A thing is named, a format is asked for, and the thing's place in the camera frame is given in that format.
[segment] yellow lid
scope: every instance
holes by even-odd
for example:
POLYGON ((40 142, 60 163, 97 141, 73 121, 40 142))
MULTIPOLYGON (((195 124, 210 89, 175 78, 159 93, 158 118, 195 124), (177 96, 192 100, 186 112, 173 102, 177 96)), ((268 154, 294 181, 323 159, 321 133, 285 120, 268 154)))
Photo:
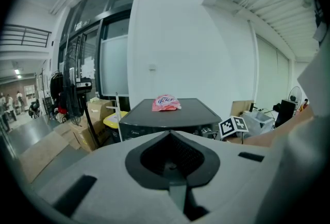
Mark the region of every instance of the yellow lid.
MULTIPOLYGON (((121 111, 120 112, 120 115, 121 117, 124 117, 128 112, 127 111, 121 111)), ((118 120, 117 120, 117 116, 116 116, 116 113, 106 117, 104 120, 103 120, 103 123, 112 128, 112 129, 118 129, 118 120)))

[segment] person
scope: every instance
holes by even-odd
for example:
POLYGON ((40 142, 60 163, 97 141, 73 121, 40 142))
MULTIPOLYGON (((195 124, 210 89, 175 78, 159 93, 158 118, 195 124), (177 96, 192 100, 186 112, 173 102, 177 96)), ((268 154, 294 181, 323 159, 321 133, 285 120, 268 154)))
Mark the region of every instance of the person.
POLYGON ((13 100, 9 94, 7 95, 7 107, 8 107, 8 110, 9 110, 11 116, 13 117, 14 121, 16 121, 17 119, 16 119, 16 116, 14 113, 13 100))
POLYGON ((34 101, 31 103, 29 108, 29 115, 31 118, 37 118, 39 117, 39 100, 34 101))
POLYGON ((20 93, 20 91, 17 91, 16 99, 19 106, 21 107, 21 113, 24 113, 25 109, 24 109, 23 95, 22 93, 20 93))
POLYGON ((8 120, 5 114, 6 111, 6 101, 3 101, 3 98, 0 98, 0 116, 2 118, 2 120, 4 121, 5 126, 7 127, 6 132, 10 131, 10 127, 8 124, 8 120))
POLYGON ((301 106, 300 106, 300 108, 299 108, 299 110, 300 110, 300 112, 302 112, 304 109, 306 109, 306 107, 308 106, 308 99, 307 98, 305 98, 305 101, 304 101, 304 103, 303 104, 301 104, 301 106))

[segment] black and white marker cube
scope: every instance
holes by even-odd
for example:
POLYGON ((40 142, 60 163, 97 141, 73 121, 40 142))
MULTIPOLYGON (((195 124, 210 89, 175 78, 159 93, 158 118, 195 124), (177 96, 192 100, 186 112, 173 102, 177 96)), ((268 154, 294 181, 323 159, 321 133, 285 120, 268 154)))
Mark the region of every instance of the black and white marker cube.
POLYGON ((227 120, 219 123, 219 140, 238 131, 248 132, 249 130, 242 117, 230 116, 227 120))

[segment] white roller shutter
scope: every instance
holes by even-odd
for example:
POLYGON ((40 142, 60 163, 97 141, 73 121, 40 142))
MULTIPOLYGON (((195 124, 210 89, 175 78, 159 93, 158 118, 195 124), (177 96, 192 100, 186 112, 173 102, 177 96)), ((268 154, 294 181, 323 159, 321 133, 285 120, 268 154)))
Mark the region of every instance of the white roller shutter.
POLYGON ((256 106, 272 110, 288 98, 289 60, 269 43, 257 38, 259 50, 259 86, 256 106))

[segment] red bag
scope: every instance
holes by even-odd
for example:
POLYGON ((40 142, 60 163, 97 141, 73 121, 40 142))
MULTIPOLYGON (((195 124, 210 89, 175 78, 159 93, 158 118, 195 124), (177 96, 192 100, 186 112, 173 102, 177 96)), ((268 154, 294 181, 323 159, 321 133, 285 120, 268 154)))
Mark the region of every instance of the red bag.
POLYGON ((181 109, 180 102, 172 95, 165 94, 154 100, 152 111, 174 111, 181 109))

